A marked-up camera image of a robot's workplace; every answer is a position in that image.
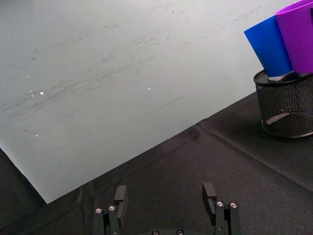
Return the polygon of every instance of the metal mesh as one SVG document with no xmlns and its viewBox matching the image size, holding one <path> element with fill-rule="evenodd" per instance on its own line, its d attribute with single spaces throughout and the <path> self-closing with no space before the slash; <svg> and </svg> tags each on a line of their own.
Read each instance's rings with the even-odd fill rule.
<svg viewBox="0 0 313 235">
<path fill-rule="evenodd" d="M 313 76 L 278 87 L 256 84 L 256 91 L 267 133 L 285 138 L 313 134 Z"/>
</svg>

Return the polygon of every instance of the white board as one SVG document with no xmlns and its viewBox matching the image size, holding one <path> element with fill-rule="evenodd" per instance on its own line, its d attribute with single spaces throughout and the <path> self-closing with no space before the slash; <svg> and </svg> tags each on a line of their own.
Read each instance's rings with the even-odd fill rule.
<svg viewBox="0 0 313 235">
<path fill-rule="evenodd" d="M 292 0 L 0 1 L 0 147 L 46 202 L 254 91 Z"/>
</svg>

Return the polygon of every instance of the purple cup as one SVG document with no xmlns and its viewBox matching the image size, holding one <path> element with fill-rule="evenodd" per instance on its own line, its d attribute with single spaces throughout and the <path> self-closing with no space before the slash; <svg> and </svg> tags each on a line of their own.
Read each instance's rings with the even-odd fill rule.
<svg viewBox="0 0 313 235">
<path fill-rule="evenodd" d="M 298 73 L 313 72 L 313 0 L 301 0 L 276 12 L 292 68 Z"/>
</svg>

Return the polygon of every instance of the table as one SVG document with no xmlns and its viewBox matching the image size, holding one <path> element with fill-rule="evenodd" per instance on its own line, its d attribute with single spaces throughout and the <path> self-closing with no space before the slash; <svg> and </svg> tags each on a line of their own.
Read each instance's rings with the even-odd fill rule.
<svg viewBox="0 0 313 235">
<path fill-rule="evenodd" d="M 256 94 L 229 106 L 0 231 L 92 234 L 93 211 L 127 185 L 123 234 L 185 228 L 213 234 L 201 201 L 202 182 L 240 205 L 243 234 L 313 231 L 312 137 L 285 140 L 260 127 Z"/>
<path fill-rule="evenodd" d="M 54 201 L 253 92 L 294 1 L 2 0 L 0 147 Z"/>
</svg>

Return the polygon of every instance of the scratch mark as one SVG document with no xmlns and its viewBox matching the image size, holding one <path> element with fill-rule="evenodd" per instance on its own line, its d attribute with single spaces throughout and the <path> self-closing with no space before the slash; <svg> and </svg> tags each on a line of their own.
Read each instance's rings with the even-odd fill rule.
<svg viewBox="0 0 313 235">
<path fill-rule="evenodd" d="M 146 40 L 146 41 L 143 41 L 143 42 L 138 42 L 138 43 L 136 43 L 136 45 L 140 45 L 140 44 L 143 44 L 143 43 L 148 43 L 150 41 L 154 41 L 155 39 L 157 39 L 157 37 L 149 39 L 149 40 Z"/>
<path fill-rule="evenodd" d="M 258 9 L 260 9 L 260 8 L 261 8 L 261 7 L 258 6 L 258 7 L 254 8 L 254 9 L 248 11 L 248 12 L 245 12 L 245 13 L 243 13 L 243 14 L 241 14 L 241 15 L 239 16 L 239 19 L 234 20 L 234 21 L 232 21 L 232 22 L 236 22 L 236 21 L 238 21 L 238 20 L 240 20 L 240 19 L 245 19 L 245 18 L 247 18 L 251 13 L 253 13 L 254 11 L 256 11 L 256 10 L 258 10 Z"/>
<path fill-rule="evenodd" d="M 90 27 L 85 31 L 85 33 L 92 33 L 92 30 L 93 30 L 93 26 L 90 26 Z"/>
<path fill-rule="evenodd" d="M 141 47 L 137 48 L 136 50 L 134 50 L 134 52 L 137 52 L 137 51 L 140 51 L 140 50 L 145 50 L 145 49 L 147 49 L 147 48 L 149 48 L 149 47 L 152 47 L 152 46 L 154 46 L 154 45 L 157 45 L 157 44 L 156 44 L 156 43 L 150 43 L 150 44 L 141 46 Z"/>
<path fill-rule="evenodd" d="M 4 107 L 4 106 L 7 106 L 8 104 L 12 104 L 14 102 L 14 100 L 10 101 L 10 102 L 7 102 L 7 103 L 4 103 L 1 105 L 1 107 Z"/>
<path fill-rule="evenodd" d="M 71 117 L 73 114 L 75 114 L 78 111 L 78 109 L 76 109 L 74 112 L 72 112 L 70 115 L 68 115 L 67 118 Z"/>
<path fill-rule="evenodd" d="M 106 78 L 107 78 L 107 79 L 110 79 L 110 76 L 115 75 L 116 73 L 125 71 L 125 70 L 127 70 L 127 69 L 130 69 L 131 67 L 132 67 L 132 65 L 128 65 L 128 66 L 124 66 L 124 67 L 119 67 L 119 68 L 117 68 L 117 69 L 114 70 L 114 71 L 106 71 L 107 74 L 105 74 L 105 75 L 103 75 L 103 76 L 101 76 L 101 77 L 99 77 L 99 78 L 96 78 L 95 80 L 96 80 L 96 81 L 103 81 L 103 80 L 106 79 Z"/>
<path fill-rule="evenodd" d="M 78 39 L 76 39 L 76 40 L 71 39 L 70 41 L 71 41 L 72 43 L 75 43 L 75 42 L 78 42 L 79 40 L 81 40 L 81 39 L 83 39 L 83 38 L 84 38 L 84 37 L 80 37 L 80 38 L 78 38 Z"/>
<path fill-rule="evenodd" d="M 187 11 L 189 11 L 189 10 L 181 11 L 181 12 L 179 12 L 179 13 L 177 14 L 177 16 L 179 16 L 179 15 L 181 15 L 181 14 L 184 14 L 184 13 L 186 13 Z"/>
<path fill-rule="evenodd" d="M 88 95 L 86 95 L 86 96 L 80 98 L 79 100 L 82 101 L 82 100 L 84 100 L 84 99 L 87 99 L 87 98 L 90 97 L 90 96 L 94 96 L 95 94 L 103 93 L 103 92 L 105 92 L 105 91 L 108 91 L 109 89 L 110 89 L 110 88 L 104 88 L 104 89 L 102 89 L 102 90 L 95 91 L 95 92 L 93 92 L 93 93 L 90 93 L 90 94 L 88 94 Z"/>
<path fill-rule="evenodd" d="M 75 87 L 77 85 L 79 85 L 79 83 L 74 83 L 73 85 L 69 85 L 69 86 L 63 88 L 62 90 L 60 90 L 59 92 L 57 92 L 55 94 L 48 95 L 44 100 L 34 104 L 33 107 L 38 107 L 38 106 L 44 105 L 48 101 L 53 101 L 53 100 L 57 99 L 60 94 L 64 93 L 65 91 L 68 91 L 70 88 Z"/>
<path fill-rule="evenodd" d="M 150 34 L 157 33 L 157 32 L 160 31 L 160 29 L 164 29 L 164 28 L 166 28 L 166 27 L 168 27 L 168 26 L 170 26 L 170 25 L 172 25 L 172 24 L 174 24 L 174 23 L 176 23 L 176 22 L 178 22 L 178 20 L 173 21 L 173 22 L 168 23 L 168 24 L 165 24 L 165 25 L 163 25 L 163 26 L 161 26 L 161 27 L 159 27 L 159 28 L 157 28 L 157 29 L 154 29 L 154 30 L 148 32 L 147 34 L 141 36 L 141 37 L 138 38 L 136 41 L 143 40 L 143 39 L 145 39 L 147 36 L 149 36 Z"/>
<path fill-rule="evenodd" d="M 182 98 L 182 96 L 177 98 L 177 99 L 174 99 L 173 101 L 169 102 L 168 104 L 166 104 L 166 105 L 162 106 L 161 108 L 157 109 L 156 112 L 161 110 L 161 109 L 164 109 L 165 107 L 169 106 L 170 104 L 173 104 L 176 101 L 179 101 L 181 98 Z"/>
<path fill-rule="evenodd" d="M 117 51 L 117 48 L 111 50 L 109 53 L 108 53 L 108 56 L 103 58 L 103 60 L 101 61 L 101 63 L 105 63 L 107 62 L 108 60 L 112 59 L 114 57 L 114 53 Z"/>
<path fill-rule="evenodd" d="M 51 46 L 48 46 L 47 48 L 58 47 L 59 45 L 60 45 L 60 43 L 55 43 L 55 44 L 53 44 Z"/>
</svg>

